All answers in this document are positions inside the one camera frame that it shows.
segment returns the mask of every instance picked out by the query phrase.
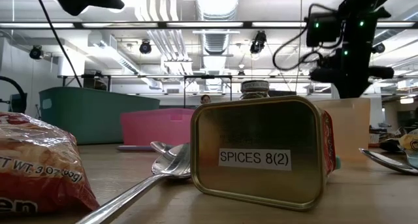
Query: glass jar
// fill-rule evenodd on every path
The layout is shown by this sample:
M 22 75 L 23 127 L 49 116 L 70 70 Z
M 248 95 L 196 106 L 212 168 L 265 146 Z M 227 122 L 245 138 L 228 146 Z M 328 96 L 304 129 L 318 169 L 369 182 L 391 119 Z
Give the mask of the glass jar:
M 244 99 L 258 99 L 268 97 L 269 84 L 265 80 L 248 80 L 241 83 L 242 96 Z

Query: green bin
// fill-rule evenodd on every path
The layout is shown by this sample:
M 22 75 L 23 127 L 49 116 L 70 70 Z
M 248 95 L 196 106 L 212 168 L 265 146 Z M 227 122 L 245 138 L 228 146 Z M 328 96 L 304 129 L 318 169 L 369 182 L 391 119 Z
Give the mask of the green bin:
M 159 108 L 159 100 L 107 91 L 57 87 L 39 93 L 46 123 L 73 134 L 78 144 L 123 142 L 120 114 Z

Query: pink container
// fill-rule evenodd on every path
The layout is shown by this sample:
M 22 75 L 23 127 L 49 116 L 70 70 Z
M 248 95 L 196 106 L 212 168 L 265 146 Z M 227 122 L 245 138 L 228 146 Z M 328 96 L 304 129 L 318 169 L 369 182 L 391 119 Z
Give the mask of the pink container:
M 123 113 L 123 143 L 149 146 L 153 141 L 177 146 L 190 142 L 190 121 L 194 110 L 162 109 Z

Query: table surface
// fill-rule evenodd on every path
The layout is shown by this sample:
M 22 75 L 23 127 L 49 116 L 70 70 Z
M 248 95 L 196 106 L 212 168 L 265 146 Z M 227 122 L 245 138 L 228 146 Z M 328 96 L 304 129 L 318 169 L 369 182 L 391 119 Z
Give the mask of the table surface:
M 100 204 L 151 175 L 154 152 L 117 152 L 115 145 L 80 146 L 89 182 Z M 319 205 L 309 212 L 282 210 L 202 194 L 191 180 L 156 186 L 113 223 L 418 223 L 418 178 L 372 161 L 342 163 Z M 54 214 L 0 223 L 75 223 L 84 214 Z

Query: tin lid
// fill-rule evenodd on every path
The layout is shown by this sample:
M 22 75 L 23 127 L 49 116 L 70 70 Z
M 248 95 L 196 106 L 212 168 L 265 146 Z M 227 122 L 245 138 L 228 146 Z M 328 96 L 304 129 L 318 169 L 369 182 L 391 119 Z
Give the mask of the tin lid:
M 202 105 L 191 128 L 191 175 L 203 193 L 294 210 L 312 208 L 321 197 L 321 115 L 309 100 Z
M 248 80 L 241 83 L 241 92 L 245 91 L 268 91 L 270 85 L 265 80 Z

